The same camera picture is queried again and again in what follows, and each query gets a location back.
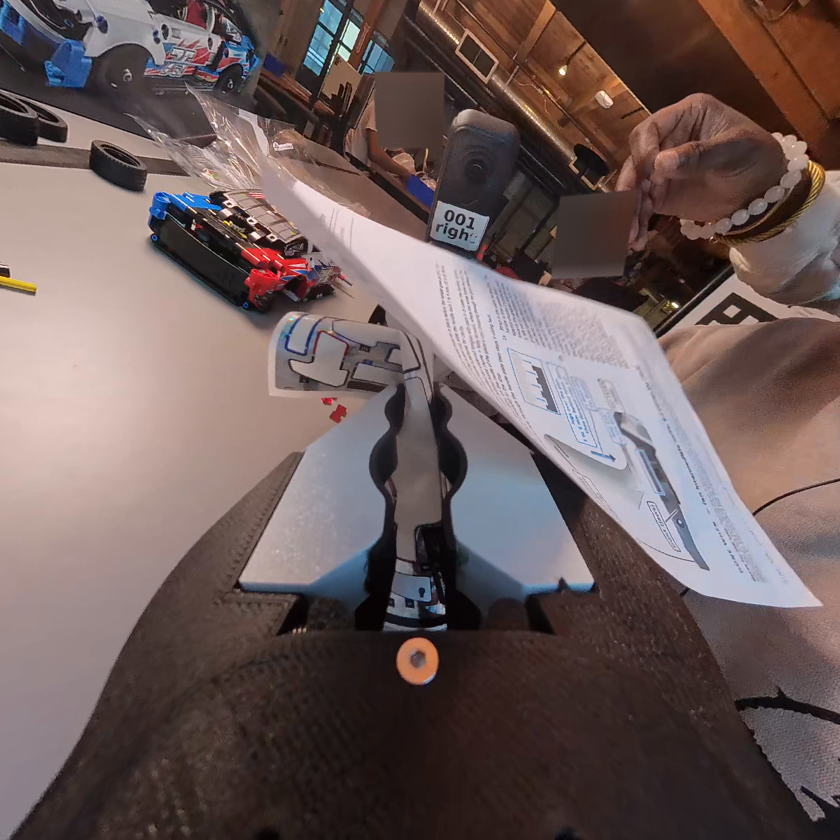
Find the another person's forearm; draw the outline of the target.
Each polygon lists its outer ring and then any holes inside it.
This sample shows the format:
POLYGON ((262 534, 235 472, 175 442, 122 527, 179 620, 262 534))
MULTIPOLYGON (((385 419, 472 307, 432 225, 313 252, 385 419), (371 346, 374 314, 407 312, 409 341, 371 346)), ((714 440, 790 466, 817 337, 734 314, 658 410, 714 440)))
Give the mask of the another person's forearm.
POLYGON ((813 205, 789 228, 730 249, 738 278, 788 306, 839 314, 839 172, 826 174, 813 205))

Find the black framed white sign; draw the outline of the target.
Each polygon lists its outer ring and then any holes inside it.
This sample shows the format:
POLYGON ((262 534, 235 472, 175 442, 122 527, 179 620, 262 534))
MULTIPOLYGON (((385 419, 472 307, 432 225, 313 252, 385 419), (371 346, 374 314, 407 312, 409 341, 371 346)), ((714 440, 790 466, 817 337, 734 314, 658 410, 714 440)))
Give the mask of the black framed white sign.
POLYGON ((687 304, 654 330, 661 338, 672 329, 689 326, 750 325, 790 318, 838 321, 838 316, 805 305, 792 306, 772 301, 729 271, 703 287, 687 304))

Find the shiny sticker sheet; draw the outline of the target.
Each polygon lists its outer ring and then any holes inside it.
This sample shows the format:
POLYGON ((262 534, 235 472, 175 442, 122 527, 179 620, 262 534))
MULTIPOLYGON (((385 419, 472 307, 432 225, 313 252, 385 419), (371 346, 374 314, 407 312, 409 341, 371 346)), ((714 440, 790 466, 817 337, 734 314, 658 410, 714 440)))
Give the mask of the shiny sticker sheet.
POLYGON ((452 552, 432 354, 398 329, 302 311, 278 323, 270 346, 273 385, 281 392, 395 387, 384 407, 387 429, 371 455, 371 477, 385 499, 384 546, 368 562, 362 614, 385 631, 445 631, 452 552))

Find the black lego set box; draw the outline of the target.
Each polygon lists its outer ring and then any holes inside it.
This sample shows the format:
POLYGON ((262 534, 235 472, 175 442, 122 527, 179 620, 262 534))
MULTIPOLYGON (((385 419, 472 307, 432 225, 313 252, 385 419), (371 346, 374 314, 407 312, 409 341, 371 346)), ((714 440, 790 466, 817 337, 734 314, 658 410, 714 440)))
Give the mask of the black lego set box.
POLYGON ((196 93, 259 76, 256 2, 2 1, 2 88, 130 132, 211 134, 196 93))

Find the clear plastic bag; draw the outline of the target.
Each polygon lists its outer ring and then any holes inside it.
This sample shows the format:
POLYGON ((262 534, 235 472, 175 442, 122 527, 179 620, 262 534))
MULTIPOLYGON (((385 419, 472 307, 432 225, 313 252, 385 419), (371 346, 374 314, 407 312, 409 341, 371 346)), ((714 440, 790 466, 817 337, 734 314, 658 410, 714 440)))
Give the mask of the clear plastic bag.
POLYGON ((243 192, 263 186, 269 173, 303 183, 347 204, 335 191, 334 178, 360 179, 363 173, 339 153, 304 137, 290 123, 259 116, 199 91, 186 93, 188 104, 207 126, 188 136, 149 108, 130 112, 152 141, 164 148, 184 172, 206 184, 243 192))

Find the gold black bangle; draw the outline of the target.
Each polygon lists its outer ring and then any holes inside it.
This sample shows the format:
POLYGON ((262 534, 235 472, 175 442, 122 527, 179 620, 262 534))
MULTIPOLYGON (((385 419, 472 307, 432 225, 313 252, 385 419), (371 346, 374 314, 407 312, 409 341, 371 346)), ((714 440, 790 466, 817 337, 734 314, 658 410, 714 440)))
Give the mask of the gold black bangle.
POLYGON ((808 160, 806 168, 795 171, 800 181, 761 219, 746 228, 720 234, 717 240, 729 247, 758 244, 781 235, 794 226, 816 202, 826 183, 826 171, 817 162, 808 160))

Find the black rubber lego tire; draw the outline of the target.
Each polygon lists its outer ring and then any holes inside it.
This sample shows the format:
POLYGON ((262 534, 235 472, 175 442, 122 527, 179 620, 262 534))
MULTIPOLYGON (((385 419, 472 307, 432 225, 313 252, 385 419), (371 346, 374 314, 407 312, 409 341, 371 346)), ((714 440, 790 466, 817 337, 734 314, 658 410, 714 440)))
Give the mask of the black rubber lego tire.
POLYGON ((36 146, 39 140, 39 117, 31 106, 16 96, 1 91, 1 139, 23 146, 36 146))
POLYGON ((91 142, 88 165, 103 180, 130 192, 141 193, 148 179, 140 158, 104 140, 91 142))
POLYGON ((41 140, 59 144, 67 142, 68 126, 63 118, 41 103, 30 100, 26 100, 26 103, 37 117, 38 136, 41 140))

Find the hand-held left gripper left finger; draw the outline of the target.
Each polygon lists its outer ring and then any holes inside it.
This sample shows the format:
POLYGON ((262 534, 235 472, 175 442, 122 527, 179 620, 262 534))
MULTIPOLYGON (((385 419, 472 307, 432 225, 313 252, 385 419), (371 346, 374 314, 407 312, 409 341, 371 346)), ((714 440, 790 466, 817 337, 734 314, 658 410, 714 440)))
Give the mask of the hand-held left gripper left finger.
POLYGON ((386 387, 311 443, 238 577, 248 594, 328 598, 381 624, 394 572, 392 502, 376 447, 393 442, 401 385, 386 387))

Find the black table divider strip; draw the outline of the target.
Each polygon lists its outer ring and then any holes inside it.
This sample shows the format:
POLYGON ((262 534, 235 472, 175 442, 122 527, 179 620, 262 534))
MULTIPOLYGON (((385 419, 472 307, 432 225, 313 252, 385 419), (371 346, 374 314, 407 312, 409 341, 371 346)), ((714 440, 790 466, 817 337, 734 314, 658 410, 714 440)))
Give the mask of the black table divider strip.
MULTIPOLYGON (((47 143, 25 146, 1 140, 1 162, 3 163, 87 170, 90 168, 89 156, 89 149, 47 143)), ((135 157, 145 166, 150 175, 187 176, 187 173, 170 159, 142 155, 135 157)))

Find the red black lego car model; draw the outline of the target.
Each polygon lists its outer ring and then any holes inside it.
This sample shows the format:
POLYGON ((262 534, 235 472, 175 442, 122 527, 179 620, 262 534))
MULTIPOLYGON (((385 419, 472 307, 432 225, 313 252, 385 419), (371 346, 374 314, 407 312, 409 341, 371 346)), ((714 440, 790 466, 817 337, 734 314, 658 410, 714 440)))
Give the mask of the red black lego car model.
POLYGON ((347 288, 341 268, 268 204, 262 192, 157 192, 153 245, 235 306, 269 311, 347 288))

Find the person's beige hoodie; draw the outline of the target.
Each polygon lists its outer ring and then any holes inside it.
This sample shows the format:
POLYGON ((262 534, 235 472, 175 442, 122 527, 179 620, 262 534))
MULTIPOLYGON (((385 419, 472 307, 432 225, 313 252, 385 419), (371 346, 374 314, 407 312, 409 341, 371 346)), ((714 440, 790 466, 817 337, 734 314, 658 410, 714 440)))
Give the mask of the person's beige hoodie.
MULTIPOLYGON (((712 324, 676 329, 660 344, 751 513, 839 477, 838 322, 712 324)), ((812 835, 838 838, 839 484, 755 519, 822 606, 777 609, 690 591, 684 600, 812 835)))

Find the white printed leaflet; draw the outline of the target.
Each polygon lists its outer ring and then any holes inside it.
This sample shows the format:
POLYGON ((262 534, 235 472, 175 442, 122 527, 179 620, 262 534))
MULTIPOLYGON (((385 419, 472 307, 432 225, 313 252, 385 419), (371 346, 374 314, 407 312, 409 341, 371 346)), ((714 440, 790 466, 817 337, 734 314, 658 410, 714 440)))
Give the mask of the white printed leaflet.
POLYGON ((277 163, 260 173, 281 215, 678 582, 731 602, 822 605, 740 500, 642 319, 480 268, 277 163))

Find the silver ventilation duct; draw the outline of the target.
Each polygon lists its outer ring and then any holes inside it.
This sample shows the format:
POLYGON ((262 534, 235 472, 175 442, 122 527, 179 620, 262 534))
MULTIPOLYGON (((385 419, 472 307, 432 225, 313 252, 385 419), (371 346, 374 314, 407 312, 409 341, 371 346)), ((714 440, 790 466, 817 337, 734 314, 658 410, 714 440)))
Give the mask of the silver ventilation duct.
POLYGON ((569 160, 583 145, 616 167, 649 114, 554 2, 420 2, 416 24, 500 108, 569 160), (455 53, 465 29, 499 61, 487 84, 455 53))

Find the white wall vent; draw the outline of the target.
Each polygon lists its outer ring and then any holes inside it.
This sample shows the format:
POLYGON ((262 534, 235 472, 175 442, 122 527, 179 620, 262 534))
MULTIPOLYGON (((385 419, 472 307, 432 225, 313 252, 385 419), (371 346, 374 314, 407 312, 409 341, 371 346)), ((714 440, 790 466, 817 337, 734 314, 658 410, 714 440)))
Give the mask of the white wall vent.
POLYGON ((468 29, 460 37, 455 53, 484 84, 498 68, 498 59, 468 29))

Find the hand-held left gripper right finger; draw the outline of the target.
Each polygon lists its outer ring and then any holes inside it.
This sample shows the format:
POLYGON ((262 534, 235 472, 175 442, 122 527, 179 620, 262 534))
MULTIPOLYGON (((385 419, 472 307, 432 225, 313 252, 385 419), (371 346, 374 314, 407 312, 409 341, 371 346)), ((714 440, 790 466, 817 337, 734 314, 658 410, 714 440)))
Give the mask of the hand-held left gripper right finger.
POLYGON ((432 420, 448 624, 480 625, 504 600, 591 592, 593 575, 530 448, 450 387, 434 389, 432 420))

